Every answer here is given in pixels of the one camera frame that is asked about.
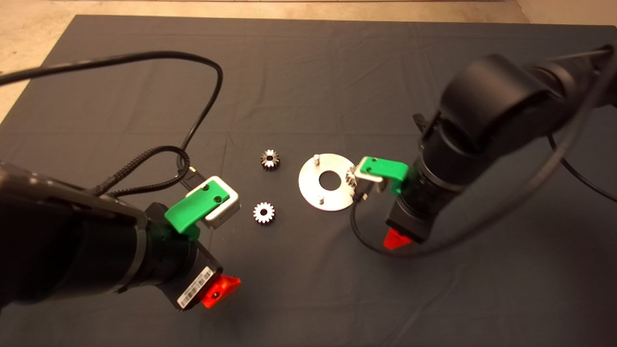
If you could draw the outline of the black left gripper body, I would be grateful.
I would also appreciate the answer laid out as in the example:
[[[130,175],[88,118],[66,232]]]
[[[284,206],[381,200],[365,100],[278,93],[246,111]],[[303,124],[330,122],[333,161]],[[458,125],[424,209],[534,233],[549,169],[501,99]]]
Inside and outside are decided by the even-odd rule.
[[[161,285],[161,292],[178,311],[192,309],[223,274],[223,266],[201,242],[191,243],[178,274]]]

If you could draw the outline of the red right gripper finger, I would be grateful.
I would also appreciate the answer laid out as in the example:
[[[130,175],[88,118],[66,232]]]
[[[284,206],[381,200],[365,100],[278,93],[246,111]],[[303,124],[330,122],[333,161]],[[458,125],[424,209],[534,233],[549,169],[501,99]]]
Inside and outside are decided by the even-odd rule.
[[[383,246],[386,250],[398,250],[403,246],[410,245],[412,242],[413,240],[410,237],[400,233],[398,230],[389,228],[384,237]]]

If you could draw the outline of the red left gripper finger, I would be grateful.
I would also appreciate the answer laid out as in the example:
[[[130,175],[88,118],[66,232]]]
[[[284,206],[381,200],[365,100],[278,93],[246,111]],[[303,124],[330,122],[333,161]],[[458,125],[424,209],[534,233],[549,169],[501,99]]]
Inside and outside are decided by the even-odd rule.
[[[212,309],[214,305],[229,296],[241,285],[241,279],[230,275],[220,275],[216,281],[208,288],[202,297],[202,304],[207,309]]]

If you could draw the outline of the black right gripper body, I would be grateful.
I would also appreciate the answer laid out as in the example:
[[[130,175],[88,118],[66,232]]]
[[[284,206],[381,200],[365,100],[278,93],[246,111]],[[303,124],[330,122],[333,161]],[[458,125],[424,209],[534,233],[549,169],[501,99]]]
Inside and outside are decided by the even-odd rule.
[[[435,220],[436,215],[421,213],[408,207],[403,200],[396,199],[386,217],[386,225],[412,241],[423,244],[429,240]]]

